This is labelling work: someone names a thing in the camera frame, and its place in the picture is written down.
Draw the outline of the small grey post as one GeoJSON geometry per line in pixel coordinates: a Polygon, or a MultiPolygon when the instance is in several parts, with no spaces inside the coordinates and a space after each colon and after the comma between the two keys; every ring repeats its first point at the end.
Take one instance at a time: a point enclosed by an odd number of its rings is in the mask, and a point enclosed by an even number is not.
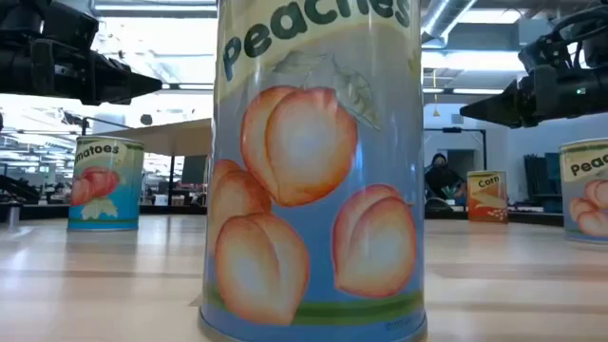
{"type": "Polygon", "coordinates": [[[14,230],[20,222],[20,212],[22,204],[19,202],[10,202],[7,216],[7,224],[9,230],[14,230]]]}

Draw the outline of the wooden shelf with black legs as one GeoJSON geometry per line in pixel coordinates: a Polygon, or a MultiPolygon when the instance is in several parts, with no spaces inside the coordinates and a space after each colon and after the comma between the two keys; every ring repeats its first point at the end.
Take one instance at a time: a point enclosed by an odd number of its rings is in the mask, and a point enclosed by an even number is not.
{"type": "Polygon", "coordinates": [[[199,185],[198,197],[200,205],[207,206],[208,181],[211,171],[213,125],[211,119],[170,123],[164,125],[151,125],[139,128],[121,127],[119,130],[92,134],[92,137],[127,139],[143,143],[144,152],[163,155],[170,158],[169,162],[169,198],[172,199],[179,192],[183,161],[186,156],[206,155],[207,163],[204,174],[204,183],[199,185]]]}

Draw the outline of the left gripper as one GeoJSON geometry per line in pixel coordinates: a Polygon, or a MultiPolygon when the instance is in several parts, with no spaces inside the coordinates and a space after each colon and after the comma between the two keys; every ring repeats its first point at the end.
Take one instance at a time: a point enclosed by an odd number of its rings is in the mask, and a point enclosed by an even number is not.
{"type": "Polygon", "coordinates": [[[29,43],[29,94],[79,100],[83,105],[130,105],[134,98],[162,89],[162,81],[137,73],[99,53],[91,44],[57,40],[29,43]]]}

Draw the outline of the yellow hanging pendant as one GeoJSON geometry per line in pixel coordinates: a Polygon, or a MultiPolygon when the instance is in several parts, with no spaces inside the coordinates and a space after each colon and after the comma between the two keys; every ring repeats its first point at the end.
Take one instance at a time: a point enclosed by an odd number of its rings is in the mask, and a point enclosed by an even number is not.
{"type": "Polygon", "coordinates": [[[441,90],[437,87],[437,71],[436,69],[434,69],[432,71],[432,80],[433,80],[433,89],[435,90],[434,94],[434,110],[433,110],[433,117],[440,117],[441,114],[438,110],[438,90],[441,90]]]}

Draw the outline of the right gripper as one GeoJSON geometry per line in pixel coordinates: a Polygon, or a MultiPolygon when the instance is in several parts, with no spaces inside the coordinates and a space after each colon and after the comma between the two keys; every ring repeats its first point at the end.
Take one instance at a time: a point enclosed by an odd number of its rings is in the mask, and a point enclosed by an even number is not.
{"type": "Polygon", "coordinates": [[[539,66],[521,79],[521,115],[518,83],[500,94],[467,104],[464,117],[506,127],[536,126],[557,119],[575,119],[608,112],[608,66],[557,71],[539,66]]]}

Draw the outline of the silver ventilation duct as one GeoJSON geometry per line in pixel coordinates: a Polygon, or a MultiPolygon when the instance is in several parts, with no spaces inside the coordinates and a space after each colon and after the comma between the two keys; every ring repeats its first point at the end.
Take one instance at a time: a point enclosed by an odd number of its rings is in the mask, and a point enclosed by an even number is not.
{"type": "Polygon", "coordinates": [[[422,16],[421,43],[447,43],[449,33],[478,0],[431,0],[422,16]]]}

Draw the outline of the dark monitor screen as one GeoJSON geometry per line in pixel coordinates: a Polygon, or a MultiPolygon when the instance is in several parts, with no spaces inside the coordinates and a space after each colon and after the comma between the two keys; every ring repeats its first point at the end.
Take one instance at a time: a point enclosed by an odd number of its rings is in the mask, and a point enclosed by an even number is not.
{"type": "Polygon", "coordinates": [[[206,163],[206,155],[186,156],[183,161],[180,181],[187,184],[204,183],[206,163]]]}

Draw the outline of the person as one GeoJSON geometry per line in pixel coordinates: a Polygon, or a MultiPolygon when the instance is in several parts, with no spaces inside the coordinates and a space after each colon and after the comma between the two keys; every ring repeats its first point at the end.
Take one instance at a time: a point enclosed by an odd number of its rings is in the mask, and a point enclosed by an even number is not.
{"type": "Polygon", "coordinates": [[[441,199],[441,188],[444,186],[459,186],[460,197],[466,193],[466,180],[448,166],[447,157],[436,153],[425,174],[427,189],[435,198],[441,199]]]}

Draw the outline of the blue tomatoes can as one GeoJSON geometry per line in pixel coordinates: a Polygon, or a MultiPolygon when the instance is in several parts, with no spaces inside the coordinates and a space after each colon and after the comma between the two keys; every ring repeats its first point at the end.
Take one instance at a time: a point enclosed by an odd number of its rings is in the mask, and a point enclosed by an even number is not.
{"type": "Polygon", "coordinates": [[[78,138],[67,229],[138,229],[143,157],[144,146],[137,141],[105,136],[78,138]]]}

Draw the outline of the black metal frame stand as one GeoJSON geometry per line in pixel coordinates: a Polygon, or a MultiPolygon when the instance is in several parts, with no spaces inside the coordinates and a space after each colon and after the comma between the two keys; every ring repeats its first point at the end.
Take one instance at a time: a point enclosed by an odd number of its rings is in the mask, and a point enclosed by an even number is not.
{"type": "Polygon", "coordinates": [[[442,153],[447,158],[450,151],[468,152],[471,164],[468,171],[482,171],[488,167],[487,130],[479,128],[425,128],[423,130],[425,164],[431,164],[435,154],[442,153]]]}

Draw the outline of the orange corn can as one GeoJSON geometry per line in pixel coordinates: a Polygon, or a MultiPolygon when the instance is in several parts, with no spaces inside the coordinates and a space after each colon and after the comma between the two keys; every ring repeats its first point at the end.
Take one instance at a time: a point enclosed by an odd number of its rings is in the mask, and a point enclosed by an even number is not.
{"type": "Polygon", "coordinates": [[[505,172],[470,171],[466,185],[467,217],[470,221],[508,223],[505,172]]]}

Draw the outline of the dark office chair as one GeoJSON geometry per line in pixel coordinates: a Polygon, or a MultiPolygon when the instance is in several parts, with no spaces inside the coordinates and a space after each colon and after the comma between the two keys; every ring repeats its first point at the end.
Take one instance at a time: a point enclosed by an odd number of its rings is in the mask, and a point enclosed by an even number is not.
{"type": "Polygon", "coordinates": [[[429,198],[425,203],[425,212],[448,212],[453,211],[452,206],[444,199],[440,198],[429,198]]]}

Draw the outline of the dark cabinet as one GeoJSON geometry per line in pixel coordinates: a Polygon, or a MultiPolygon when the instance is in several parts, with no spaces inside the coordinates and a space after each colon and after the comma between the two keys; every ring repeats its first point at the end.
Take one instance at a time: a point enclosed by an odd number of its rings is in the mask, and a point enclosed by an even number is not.
{"type": "Polygon", "coordinates": [[[528,199],[544,213],[562,213],[560,154],[523,156],[528,199]]]}

